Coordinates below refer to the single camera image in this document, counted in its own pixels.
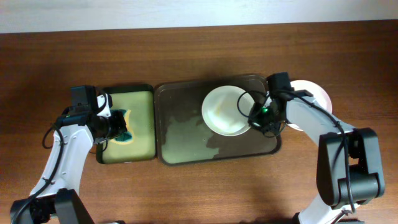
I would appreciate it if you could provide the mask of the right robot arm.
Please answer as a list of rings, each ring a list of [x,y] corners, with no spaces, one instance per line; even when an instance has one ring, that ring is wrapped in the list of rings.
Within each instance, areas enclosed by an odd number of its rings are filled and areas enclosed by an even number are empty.
[[[338,223],[345,215],[384,195],[381,153],[371,128],[355,128],[323,109],[307,90],[274,90],[269,105],[255,103],[249,125],[264,136],[296,124],[317,146],[318,194],[293,217],[294,223]]]

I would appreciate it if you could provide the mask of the white plate top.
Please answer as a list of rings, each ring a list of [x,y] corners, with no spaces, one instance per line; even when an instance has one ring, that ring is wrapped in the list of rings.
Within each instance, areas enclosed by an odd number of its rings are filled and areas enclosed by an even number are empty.
[[[321,86],[308,80],[294,80],[290,82],[290,85],[295,91],[306,90],[311,93],[313,95],[312,99],[307,98],[307,100],[311,103],[316,103],[318,107],[323,108],[331,114],[331,99]],[[315,122],[313,119],[317,119],[317,115],[322,115],[322,113],[310,108],[300,99],[290,101],[287,104],[288,126],[298,131],[302,131],[302,124],[305,129],[307,129],[310,124],[314,124]]]

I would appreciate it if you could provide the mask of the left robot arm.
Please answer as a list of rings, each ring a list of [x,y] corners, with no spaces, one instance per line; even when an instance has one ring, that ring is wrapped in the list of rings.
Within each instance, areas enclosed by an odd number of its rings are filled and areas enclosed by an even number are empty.
[[[11,223],[93,223],[79,197],[85,160],[93,145],[106,142],[127,131],[123,112],[109,117],[87,113],[63,115],[52,128],[55,133],[50,157],[30,195],[13,202]]]

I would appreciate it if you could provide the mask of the white plate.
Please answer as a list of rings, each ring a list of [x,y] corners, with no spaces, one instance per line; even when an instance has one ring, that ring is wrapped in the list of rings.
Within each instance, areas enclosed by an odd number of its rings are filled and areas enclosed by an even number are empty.
[[[313,95],[312,99],[307,98],[307,100],[311,103],[316,103],[318,107],[323,108],[331,114],[331,99],[321,86],[308,80],[294,80],[290,82],[290,85],[295,91],[306,90],[311,93]],[[307,129],[310,124],[314,124],[315,122],[313,119],[317,119],[317,115],[322,115],[322,113],[310,108],[300,99],[290,101],[287,104],[288,126],[298,131],[302,131],[302,124],[305,129]]]
[[[254,99],[237,86],[225,85],[211,90],[203,100],[201,115],[205,124],[222,136],[239,136],[250,129],[246,115]]]

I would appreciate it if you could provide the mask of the green and yellow sponge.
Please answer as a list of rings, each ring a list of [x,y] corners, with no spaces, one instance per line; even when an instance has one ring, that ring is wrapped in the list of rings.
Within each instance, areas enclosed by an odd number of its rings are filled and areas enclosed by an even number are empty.
[[[118,145],[128,145],[134,142],[134,131],[131,130],[129,124],[129,117],[131,114],[131,110],[121,110],[121,112],[126,122],[127,131],[125,133],[122,133],[118,137],[112,139],[111,142]]]

